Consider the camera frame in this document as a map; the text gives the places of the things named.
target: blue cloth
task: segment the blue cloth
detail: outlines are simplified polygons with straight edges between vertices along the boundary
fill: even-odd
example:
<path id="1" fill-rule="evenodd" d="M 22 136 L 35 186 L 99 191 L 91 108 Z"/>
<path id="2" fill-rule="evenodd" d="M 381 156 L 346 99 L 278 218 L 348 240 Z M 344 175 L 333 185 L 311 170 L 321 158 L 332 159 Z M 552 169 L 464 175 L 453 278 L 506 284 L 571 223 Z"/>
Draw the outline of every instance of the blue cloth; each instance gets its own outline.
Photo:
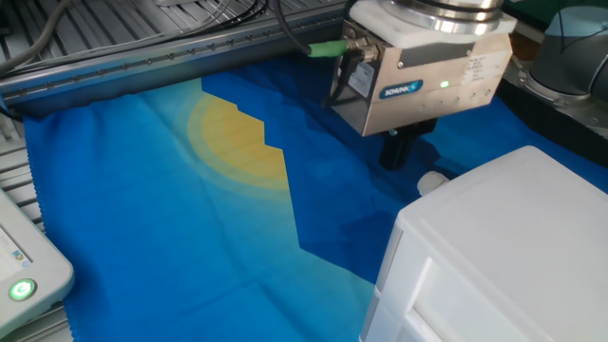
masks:
<path id="1" fill-rule="evenodd" d="M 278 59 L 26 118 L 47 235 L 76 272 L 77 342 L 356 341 L 427 171 L 455 177 L 532 144 L 608 190 L 607 170 L 499 100 L 442 118 L 403 170 L 383 170 L 380 137 L 319 108 L 330 70 Z M 249 134 L 260 123 L 265 146 Z"/>

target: white plastic container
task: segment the white plastic container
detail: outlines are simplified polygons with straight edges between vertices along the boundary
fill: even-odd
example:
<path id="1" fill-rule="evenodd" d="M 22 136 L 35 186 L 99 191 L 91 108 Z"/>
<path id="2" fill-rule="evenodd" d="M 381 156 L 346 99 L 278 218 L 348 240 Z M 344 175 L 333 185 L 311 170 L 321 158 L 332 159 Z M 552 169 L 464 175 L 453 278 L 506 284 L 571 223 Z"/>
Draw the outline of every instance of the white plastic container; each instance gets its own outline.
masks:
<path id="1" fill-rule="evenodd" d="M 608 341 L 608 196 L 534 147 L 395 222 L 364 342 Z"/>

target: yellow pattern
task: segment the yellow pattern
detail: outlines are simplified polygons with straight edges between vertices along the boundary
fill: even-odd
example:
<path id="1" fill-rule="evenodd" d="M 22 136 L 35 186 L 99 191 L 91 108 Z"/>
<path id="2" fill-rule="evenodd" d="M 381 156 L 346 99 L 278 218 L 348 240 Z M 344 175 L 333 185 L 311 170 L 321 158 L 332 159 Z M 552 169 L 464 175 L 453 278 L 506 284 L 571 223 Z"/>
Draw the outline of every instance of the yellow pattern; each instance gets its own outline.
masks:
<path id="1" fill-rule="evenodd" d="M 235 181 L 289 190 L 283 151 L 264 142 L 264 122 L 206 94 L 188 121 L 188 140 L 203 161 Z"/>

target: green led light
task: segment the green led light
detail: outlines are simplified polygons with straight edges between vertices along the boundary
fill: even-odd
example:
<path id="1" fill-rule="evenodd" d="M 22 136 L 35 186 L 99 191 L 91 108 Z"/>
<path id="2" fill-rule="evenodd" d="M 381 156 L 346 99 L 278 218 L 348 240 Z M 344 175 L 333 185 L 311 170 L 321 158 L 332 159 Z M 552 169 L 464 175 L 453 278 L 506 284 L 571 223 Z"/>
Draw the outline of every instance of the green led light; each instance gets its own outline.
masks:
<path id="1" fill-rule="evenodd" d="M 12 284 L 9 296 L 12 300 L 25 300 L 36 292 L 36 283 L 31 279 L 22 279 Z"/>

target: green light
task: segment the green light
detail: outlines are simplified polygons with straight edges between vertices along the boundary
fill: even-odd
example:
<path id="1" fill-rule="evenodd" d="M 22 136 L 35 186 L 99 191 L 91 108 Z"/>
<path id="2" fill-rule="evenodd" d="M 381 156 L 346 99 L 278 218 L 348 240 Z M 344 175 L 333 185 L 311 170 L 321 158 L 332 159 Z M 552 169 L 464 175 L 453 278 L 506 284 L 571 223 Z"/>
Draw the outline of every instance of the green light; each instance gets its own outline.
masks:
<path id="1" fill-rule="evenodd" d="M 31 279 L 22 279 L 14 283 L 9 290 L 12 300 L 20 301 L 30 298 L 36 292 L 36 283 Z"/>

